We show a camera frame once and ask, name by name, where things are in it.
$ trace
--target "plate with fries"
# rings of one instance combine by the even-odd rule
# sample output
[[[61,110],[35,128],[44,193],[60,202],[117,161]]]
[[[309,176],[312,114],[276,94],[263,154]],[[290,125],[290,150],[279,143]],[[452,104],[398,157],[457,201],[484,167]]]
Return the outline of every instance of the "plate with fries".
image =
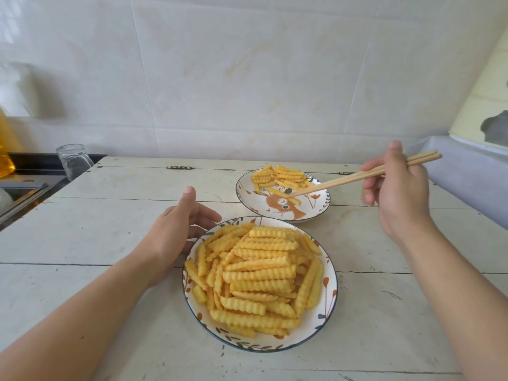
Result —
[[[310,235],[261,216],[230,219],[207,231],[183,267],[196,321],[229,346],[280,352],[326,325],[337,303],[335,268]]]
[[[301,171],[268,165],[244,174],[236,183],[236,196],[258,215],[299,223],[323,214],[330,206],[330,193],[321,190],[295,198],[287,195],[320,183]]]

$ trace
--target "small plate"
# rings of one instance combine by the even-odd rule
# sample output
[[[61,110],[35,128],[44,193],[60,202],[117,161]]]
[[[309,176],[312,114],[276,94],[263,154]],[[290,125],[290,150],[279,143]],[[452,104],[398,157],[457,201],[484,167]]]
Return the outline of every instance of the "small plate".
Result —
[[[257,171],[261,171],[261,169],[247,172],[236,183],[236,196],[245,207],[257,215],[280,219],[289,223],[299,223],[323,214],[330,206],[330,193],[328,190],[296,197],[302,202],[298,206],[285,198],[266,191],[265,188],[262,188],[261,193],[258,194],[254,192],[254,183],[251,182],[251,176]],[[305,176],[311,183],[321,183],[310,175],[305,174]],[[279,185],[274,188],[287,194],[293,191]]]
[[[216,227],[210,229],[203,235],[196,243],[188,254],[186,259],[192,258],[194,262],[197,261],[196,250],[198,245],[210,237],[215,231],[224,227],[227,224],[244,224],[254,223],[256,226],[272,226],[272,227],[289,227],[294,230],[300,230],[296,226],[287,224],[281,220],[270,219],[261,216],[244,216],[241,218],[230,219],[226,222],[218,224]],[[319,247],[323,255],[318,256],[323,264],[323,286],[321,288],[321,296],[319,304],[314,309],[306,310],[301,317],[301,324],[298,328],[289,331],[289,336],[272,336],[267,334],[256,333],[256,338],[248,338],[239,336],[228,331],[228,327],[223,324],[215,322],[208,311],[206,305],[200,306],[194,299],[191,290],[196,285],[187,275],[185,267],[183,269],[182,286],[187,306],[190,312],[196,318],[196,321],[210,333],[213,337],[222,343],[235,347],[237,349],[249,352],[281,352],[292,347],[298,346],[305,341],[314,337],[323,326],[328,322],[333,313],[337,303],[338,282],[335,268],[327,255],[326,251],[319,245],[317,241],[312,238],[316,246]]]

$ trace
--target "yellow bottle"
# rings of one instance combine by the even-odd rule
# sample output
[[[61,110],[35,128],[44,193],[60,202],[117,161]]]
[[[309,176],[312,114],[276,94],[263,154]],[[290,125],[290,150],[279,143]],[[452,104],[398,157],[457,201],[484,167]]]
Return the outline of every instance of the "yellow bottle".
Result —
[[[2,110],[0,110],[0,128],[7,127],[7,118],[3,114]],[[9,175],[11,172],[15,170],[14,163],[12,163],[11,158],[7,154],[7,149],[2,140],[2,134],[0,134],[0,178],[5,175]]]

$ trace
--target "forearm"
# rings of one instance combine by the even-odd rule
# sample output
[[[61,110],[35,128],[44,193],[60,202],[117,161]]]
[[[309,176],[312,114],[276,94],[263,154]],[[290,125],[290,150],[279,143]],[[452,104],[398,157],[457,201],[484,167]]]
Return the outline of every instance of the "forearm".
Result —
[[[3,380],[88,380],[148,288],[152,264],[128,256],[0,353]]]
[[[411,233],[401,250],[467,378],[508,378],[506,296],[433,225]]]

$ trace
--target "fingernail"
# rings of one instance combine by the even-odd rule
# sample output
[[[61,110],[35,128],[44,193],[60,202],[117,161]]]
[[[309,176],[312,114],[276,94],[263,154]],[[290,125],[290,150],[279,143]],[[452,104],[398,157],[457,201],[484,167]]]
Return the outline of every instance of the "fingernail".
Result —
[[[402,148],[402,143],[400,140],[392,140],[389,147],[391,150],[396,150],[397,148]]]

